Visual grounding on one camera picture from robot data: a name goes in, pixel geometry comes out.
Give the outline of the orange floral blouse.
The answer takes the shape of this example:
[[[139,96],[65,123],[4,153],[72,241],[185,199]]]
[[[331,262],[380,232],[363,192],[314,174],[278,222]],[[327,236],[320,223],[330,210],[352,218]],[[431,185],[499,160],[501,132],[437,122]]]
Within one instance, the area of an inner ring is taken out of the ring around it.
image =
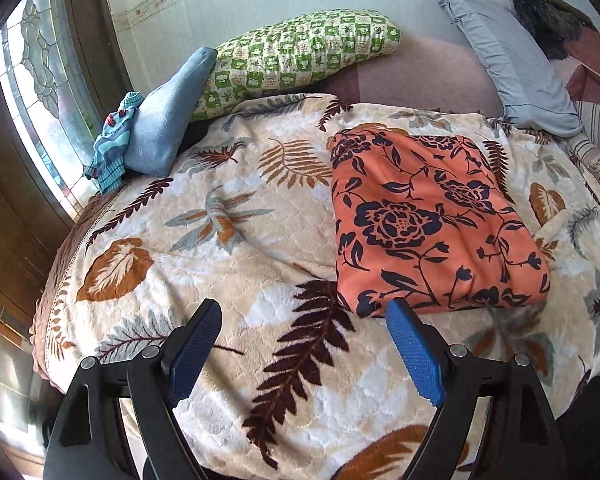
[[[363,124],[330,144],[337,296],[360,318],[539,304],[550,270],[482,151],[464,136]]]

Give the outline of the cream leaf-print blanket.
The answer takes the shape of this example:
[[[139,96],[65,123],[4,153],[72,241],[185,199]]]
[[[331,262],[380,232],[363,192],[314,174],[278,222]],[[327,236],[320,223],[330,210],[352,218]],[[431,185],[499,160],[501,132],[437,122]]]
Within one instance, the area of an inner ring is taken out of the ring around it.
[[[222,328],[175,417],[201,465],[244,479],[396,479],[434,407],[384,315],[337,296],[330,144],[363,124],[474,142],[550,270],[539,304],[417,312],[479,358],[528,356],[571,454],[600,479],[600,185],[565,143],[480,114],[329,94],[240,104],[164,178],[95,198],[58,250],[32,326],[34,368],[67,391],[80,362],[160,346],[206,299]]]

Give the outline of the teal patterned small garment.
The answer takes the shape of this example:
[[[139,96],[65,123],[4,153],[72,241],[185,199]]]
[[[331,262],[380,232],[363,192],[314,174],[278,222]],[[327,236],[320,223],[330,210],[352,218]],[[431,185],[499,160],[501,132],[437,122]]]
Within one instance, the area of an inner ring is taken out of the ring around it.
[[[133,118],[144,99],[140,92],[128,92],[102,124],[102,132],[93,144],[93,158],[83,167],[84,177],[94,183],[99,194],[105,195],[121,188],[125,173],[124,155],[131,139]]]

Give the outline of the striped floral quilt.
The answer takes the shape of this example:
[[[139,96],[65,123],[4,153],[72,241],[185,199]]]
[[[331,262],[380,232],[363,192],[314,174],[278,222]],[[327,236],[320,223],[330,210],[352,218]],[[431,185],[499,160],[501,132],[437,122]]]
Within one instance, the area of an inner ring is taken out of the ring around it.
[[[582,131],[566,140],[567,151],[596,177],[600,184],[600,104],[574,102]]]

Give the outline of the blue folded cloth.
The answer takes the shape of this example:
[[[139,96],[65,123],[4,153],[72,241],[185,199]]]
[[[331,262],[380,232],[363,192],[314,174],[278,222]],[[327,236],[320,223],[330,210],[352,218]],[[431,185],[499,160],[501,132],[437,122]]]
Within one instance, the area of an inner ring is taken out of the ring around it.
[[[152,90],[132,120],[124,166],[145,176],[166,177],[218,51],[200,47],[164,84]]]

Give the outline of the light blue pillow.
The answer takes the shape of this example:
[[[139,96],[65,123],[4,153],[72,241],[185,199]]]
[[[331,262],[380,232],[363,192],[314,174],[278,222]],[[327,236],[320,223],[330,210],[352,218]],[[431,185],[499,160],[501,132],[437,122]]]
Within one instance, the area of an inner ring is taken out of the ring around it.
[[[571,138],[581,121],[554,67],[512,10],[492,0],[436,0],[494,83],[504,119]]]

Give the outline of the pink patchwork blanket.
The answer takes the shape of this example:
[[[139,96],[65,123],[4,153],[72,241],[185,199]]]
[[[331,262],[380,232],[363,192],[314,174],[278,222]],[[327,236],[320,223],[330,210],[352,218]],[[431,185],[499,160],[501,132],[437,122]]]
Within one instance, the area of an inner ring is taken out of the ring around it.
[[[553,60],[558,79],[574,102],[600,105],[600,33],[585,28],[577,41],[565,44],[567,56]]]

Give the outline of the mauve bed sheet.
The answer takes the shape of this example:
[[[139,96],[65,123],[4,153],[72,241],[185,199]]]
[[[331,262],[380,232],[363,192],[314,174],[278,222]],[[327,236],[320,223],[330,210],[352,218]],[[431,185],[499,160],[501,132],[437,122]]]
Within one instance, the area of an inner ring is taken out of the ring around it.
[[[425,36],[408,36],[393,54],[346,67],[314,84],[312,90],[333,94],[348,104],[503,115],[494,83],[474,51]]]

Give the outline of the stained glass window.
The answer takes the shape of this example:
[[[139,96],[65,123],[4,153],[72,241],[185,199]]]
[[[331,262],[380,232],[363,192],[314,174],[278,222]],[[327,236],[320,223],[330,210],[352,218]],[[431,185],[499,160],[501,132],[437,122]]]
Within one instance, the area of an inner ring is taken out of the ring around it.
[[[0,29],[0,83],[31,162],[71,219],[96,193],[83,170],[100,121],[69,27],[66,0],[20,0]]]

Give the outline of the green checkered pillow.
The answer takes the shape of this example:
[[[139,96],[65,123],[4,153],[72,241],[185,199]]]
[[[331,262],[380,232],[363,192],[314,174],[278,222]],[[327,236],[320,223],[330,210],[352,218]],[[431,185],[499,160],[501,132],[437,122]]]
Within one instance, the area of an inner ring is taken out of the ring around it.
[[[190,119],[217,118],[242,101],[296,90],[353,64],[393,54],[401,29],[374,10],[334,9],[266,25],[216,47]]]

